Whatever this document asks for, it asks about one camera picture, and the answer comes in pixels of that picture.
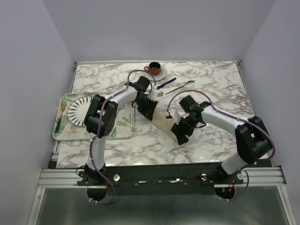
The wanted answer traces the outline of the beige cloth napkin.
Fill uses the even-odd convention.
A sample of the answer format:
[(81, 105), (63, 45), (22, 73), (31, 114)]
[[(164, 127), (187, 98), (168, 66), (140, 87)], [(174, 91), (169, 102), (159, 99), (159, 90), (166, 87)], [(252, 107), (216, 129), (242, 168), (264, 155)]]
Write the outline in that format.
[(151, 123), (173, 140), (177, 141), (176, 135), (171, 131), (175, 121), (173, 119), (168, 119), (165, 113), (163, 113), (160, 109), (154, 109)]

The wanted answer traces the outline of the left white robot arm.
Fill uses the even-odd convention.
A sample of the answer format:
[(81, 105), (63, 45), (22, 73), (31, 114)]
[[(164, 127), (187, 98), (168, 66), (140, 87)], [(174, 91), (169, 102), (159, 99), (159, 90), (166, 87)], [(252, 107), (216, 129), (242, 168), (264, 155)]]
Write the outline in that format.
[(145, 94), (151, 82), (148, 78), (141, 76), (137, 82), (127, 82), (117, 92), (104, 97), (95, 95), (86, 113), (84, 124), (90, 134), (89, 159), (84, 165), (84, 172), (79, 174), (82, 181), (87, 179), (93, 185), (103, 182), (104, 174), (101, 171), (105, 166), (105, 143), (106, 137), (112, 132), (117, 112), (129, 102), (137, 105), (138, 112), (147, 120), (153, 120), (154, 110), (158, 104)]

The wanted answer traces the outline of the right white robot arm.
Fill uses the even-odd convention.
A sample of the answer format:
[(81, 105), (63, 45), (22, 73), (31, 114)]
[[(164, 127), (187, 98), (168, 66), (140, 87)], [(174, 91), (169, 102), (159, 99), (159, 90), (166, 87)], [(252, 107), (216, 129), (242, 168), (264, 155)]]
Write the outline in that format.
[(171, 131), (179, 145), (187, 143), (196, 128), (207, 124), (219, 127), (235, 137), (237, 151), (216, 169), (216, 179), (222, 184), (230, 181), (235, 172), (256, 163), (273, 150), (274, 143), (262, 119), (257, 116), (239, 118), (219, 110), (210, 101), (199, 104), (190, 95), (180, 101), (180, 106), (187, 113), (186, 117), (181, 117), (176, 111), (168, 111), (167, 116), (175, 121)]

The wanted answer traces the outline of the purple knife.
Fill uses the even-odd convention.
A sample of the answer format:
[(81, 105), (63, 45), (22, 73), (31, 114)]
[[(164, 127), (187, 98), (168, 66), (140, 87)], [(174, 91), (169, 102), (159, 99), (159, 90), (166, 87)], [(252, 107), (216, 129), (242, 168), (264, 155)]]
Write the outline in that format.
[(165, 86), (168, 85), (168, 84), (171, 84), (171, 83), (174, 82), (175, 80), (176, 80), (176, 77), (173, 78), (173, 79), (171, 79), (171, 80), (169, 80), (169, 81), (167, 81), (167, 82), (165, 82), (165, 83), (163, 83), (163, 84), (161, 84), (161, 85), (159, 85), (159, 86), (157, 86), (157, 90), (159, 90), (159, 89), (165, 87)]

